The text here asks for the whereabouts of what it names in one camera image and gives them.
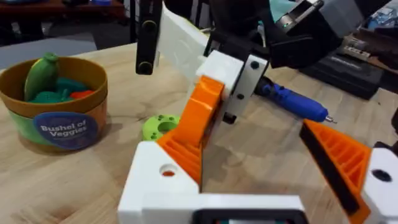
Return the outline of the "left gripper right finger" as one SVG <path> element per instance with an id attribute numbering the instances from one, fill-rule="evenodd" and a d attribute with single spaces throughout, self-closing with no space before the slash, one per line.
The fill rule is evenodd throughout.
<path id="1" fill-rule="evenodd" d="M 397 154 L 389 146 L 368 147 L 308 119 L 303 121 L 300 138 L 347 223 L 397 223 Z"/>

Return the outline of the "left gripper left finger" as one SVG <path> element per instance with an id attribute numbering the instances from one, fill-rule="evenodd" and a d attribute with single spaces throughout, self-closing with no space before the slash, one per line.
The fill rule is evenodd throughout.
<path id="1" fill-rule="evenodd" d="M 119 201 L 119 223 L 143 223 L 144 196 L 153 193 L 197 194 L 199 186 L 155 141 L 142 141 Z"/>

